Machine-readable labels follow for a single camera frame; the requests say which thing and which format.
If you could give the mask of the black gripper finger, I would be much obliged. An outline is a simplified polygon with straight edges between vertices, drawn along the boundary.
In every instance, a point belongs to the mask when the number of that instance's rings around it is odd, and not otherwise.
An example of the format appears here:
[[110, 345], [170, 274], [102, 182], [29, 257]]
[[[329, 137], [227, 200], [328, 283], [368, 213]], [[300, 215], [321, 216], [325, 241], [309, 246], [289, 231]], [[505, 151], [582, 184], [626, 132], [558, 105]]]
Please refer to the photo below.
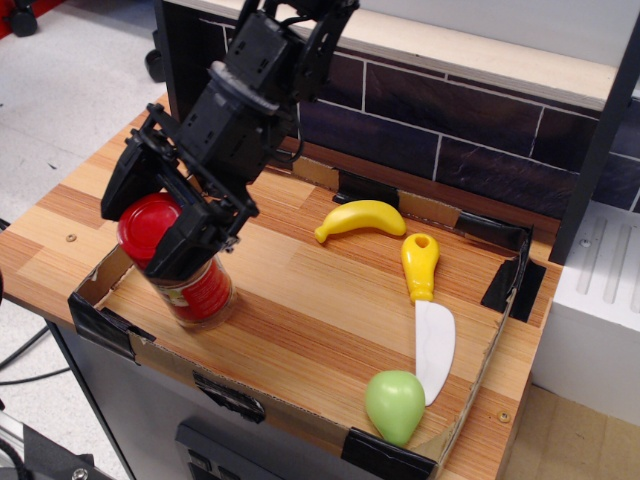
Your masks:
[[128, 142], [120, 155], [101, 200], [101, 217], [118, 221], [138, 200], [159, 193], [161, 176], [170, 166], [144, 143]]
[[219, 252], [232, 252], [244, 224], [244, 205], [240, 208], [229, 202], [187, 205], [162, 236], [144, 269], [146, 276], [187, 280]]

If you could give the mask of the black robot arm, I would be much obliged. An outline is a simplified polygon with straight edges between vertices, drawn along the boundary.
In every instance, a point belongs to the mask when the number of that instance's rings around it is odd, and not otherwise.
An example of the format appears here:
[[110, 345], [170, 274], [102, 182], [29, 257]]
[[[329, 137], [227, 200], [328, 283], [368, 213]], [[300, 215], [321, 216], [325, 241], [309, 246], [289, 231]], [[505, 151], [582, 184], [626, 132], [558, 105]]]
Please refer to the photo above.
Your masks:
[[116, 163], [101, 202], [118, 221], [136, 201], [166, 191], [180, 213], [162, 235], [145, 274], [181, 281], [231, 250], [258, 208], [248, 186], [275, 159], [300, 120], [297, 106], [316, 99], [355, 1], [297, 1], [277, 20], [275, 1], [248, 1], [228, 53], [183, 120], [148, 106]]

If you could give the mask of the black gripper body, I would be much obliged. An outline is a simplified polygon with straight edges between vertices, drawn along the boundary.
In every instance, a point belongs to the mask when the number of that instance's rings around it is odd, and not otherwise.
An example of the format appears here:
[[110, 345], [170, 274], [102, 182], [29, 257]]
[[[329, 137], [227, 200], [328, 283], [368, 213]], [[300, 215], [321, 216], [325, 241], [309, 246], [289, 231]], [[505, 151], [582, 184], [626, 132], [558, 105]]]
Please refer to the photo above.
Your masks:
[[213, 198], [207, 208], [214, 223], [244, 223], [258, 215], [247, 186], [277, 156], [297, 126], [297, 103], [274, 102], [241, 87], [207, 84], [185, 119], [176, 121], [158, 103], [131, 134], [140, 152], [131, 172], [134, 201], [166, 190], [181, 206], [197, 204], [199, 194], [178, 171], [183, 163]]

